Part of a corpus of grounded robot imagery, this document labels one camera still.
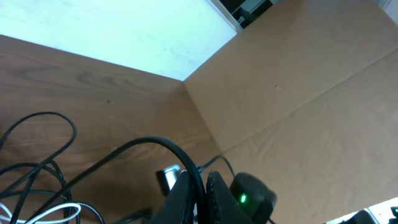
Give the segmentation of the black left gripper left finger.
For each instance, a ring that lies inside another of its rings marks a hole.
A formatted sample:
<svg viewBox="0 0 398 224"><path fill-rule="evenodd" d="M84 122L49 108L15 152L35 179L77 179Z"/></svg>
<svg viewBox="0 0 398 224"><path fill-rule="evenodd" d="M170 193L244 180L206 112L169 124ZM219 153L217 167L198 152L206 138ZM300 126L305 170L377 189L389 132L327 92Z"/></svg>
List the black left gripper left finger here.
<svg viewBox="0 0 398 224"><path fill-rule="evenodd" d="M149 224L193 224L195 188L187 172L180 174L164 205Z"/></svg>

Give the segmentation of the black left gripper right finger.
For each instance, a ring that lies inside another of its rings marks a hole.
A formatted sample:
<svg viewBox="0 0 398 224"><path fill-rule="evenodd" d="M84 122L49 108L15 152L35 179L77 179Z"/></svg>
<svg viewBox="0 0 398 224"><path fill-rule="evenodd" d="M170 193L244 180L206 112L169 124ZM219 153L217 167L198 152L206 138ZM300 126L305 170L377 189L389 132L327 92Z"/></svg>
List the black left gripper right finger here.
<svg viewBox="0 0 398 224"><path fill-rule="evenodd" d="M240 209L229 187L217 171L211 171L206 182L209 223L252 224Z"/></svg>

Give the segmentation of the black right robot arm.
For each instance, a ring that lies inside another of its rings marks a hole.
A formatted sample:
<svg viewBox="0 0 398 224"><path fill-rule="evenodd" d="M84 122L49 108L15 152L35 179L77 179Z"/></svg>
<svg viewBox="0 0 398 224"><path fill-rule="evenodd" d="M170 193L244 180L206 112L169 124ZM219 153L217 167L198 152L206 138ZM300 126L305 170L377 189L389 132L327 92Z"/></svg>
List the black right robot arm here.
<svg viewBox="0 0 398 224"><path fill-rule="evenodd" d="M271 215L277 203L277 195L257 177L240 172L229 186L240 209L254 223L271 223Z"/></svg>

